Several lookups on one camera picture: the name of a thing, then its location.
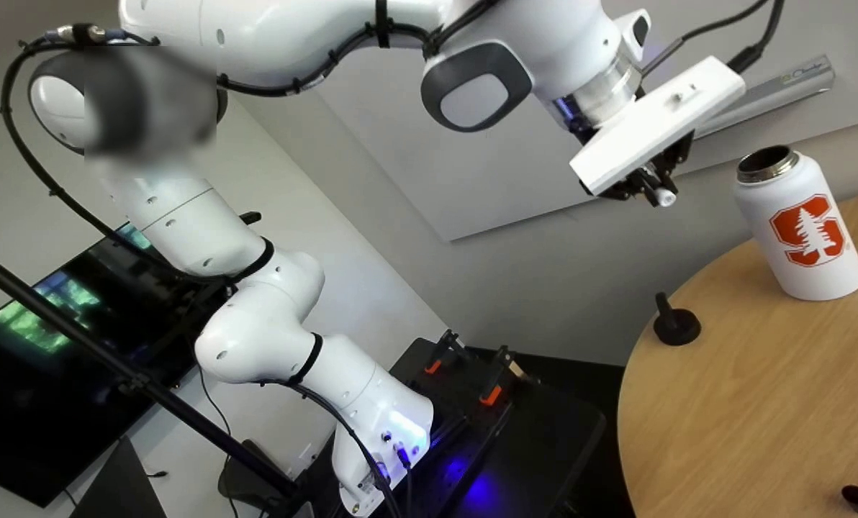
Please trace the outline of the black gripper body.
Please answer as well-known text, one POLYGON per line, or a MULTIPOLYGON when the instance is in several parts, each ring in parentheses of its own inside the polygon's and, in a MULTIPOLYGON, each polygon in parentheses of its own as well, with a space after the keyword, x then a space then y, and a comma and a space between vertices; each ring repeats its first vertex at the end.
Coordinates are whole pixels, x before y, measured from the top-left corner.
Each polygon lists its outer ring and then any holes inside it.
POLYGON ((614 198, 614 200, 630 200, 636 195, 644 198, 644 193, 643 193, 643 172, 666 176, 673 183, 673 172, 692 156, 692 144, 695 144, 695 134, 684 134, 684 137, 673 142, 659 156, 654 156, 647 163, 643 163, 638 169, 634 169, 630 176, 624 176, 620 183, 614 183, 611 189, 604 189, 604 198, 614 198))

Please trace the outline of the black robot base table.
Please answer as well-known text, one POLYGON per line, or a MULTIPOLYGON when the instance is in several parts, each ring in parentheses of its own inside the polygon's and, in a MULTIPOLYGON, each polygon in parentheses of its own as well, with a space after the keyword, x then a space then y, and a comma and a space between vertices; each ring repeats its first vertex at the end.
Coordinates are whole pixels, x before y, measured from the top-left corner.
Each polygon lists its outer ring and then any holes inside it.
POLYGON ((394 490, 402 518, 559 518, 607 421, 588 401, 542 380, 479 403, 493 352, 466 347, 427 376, 430 340, 415 340, 391 375, 435 403, 433 452, 394 490))

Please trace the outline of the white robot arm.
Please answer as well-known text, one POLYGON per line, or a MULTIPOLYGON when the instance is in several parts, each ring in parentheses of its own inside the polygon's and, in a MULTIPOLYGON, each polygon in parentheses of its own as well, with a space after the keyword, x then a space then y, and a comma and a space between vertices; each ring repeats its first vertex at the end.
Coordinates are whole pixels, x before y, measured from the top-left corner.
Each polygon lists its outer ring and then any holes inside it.
POLYGON ((647 29, 647 12, 614 18, 602 0, 119 0, 112 29, 71 24, 31 47, 29 107, 175 271, 230 281, 199 365, 325 403, 339 508, 369 518, 433 452, 435 405, 355 340, 310 327, 325 271, 297 239, 248 228, 230 206, 243 186, 194 149, 232 91, 299 95, 379 47, 427 58, 420 98, 450 130, 487 130, 538 98, 595 153, 644 107, 647 29))

